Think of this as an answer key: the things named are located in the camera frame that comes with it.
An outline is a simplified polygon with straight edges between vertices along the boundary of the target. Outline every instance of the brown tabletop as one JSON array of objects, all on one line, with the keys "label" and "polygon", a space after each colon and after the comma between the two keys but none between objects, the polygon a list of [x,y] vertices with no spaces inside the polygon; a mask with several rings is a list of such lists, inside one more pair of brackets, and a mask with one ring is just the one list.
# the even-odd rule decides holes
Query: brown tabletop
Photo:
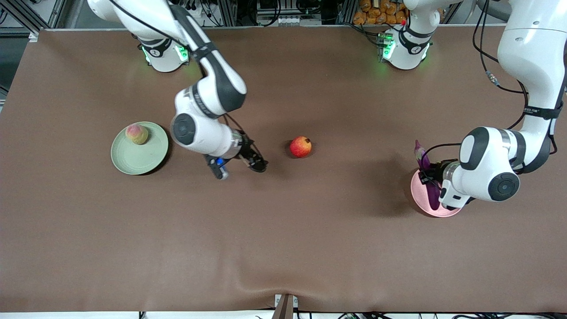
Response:
[{"label": "brown tabletop", "polygon": [[[128,32],[28,45],[0,115],[0,310],[255,309],[288,292],[314,311],[567,312],[562,121],[559,154],[514,198],[447,219],[408,200],[416,138],[458,142],[521,113],[521,95],[486,79],[472,28],[440,28],[406,72],[350,28],[207,33],[247,83],[233,115],[270,161],[264,174],[234,162],[217,181],[176,145],[153,174],[119,172],[116,134],[167,129],[196,65],[160,74]],[[486,50],[501,34],[486,31]],[[285,152],[298,135],[315,143],[308,158]]]}]

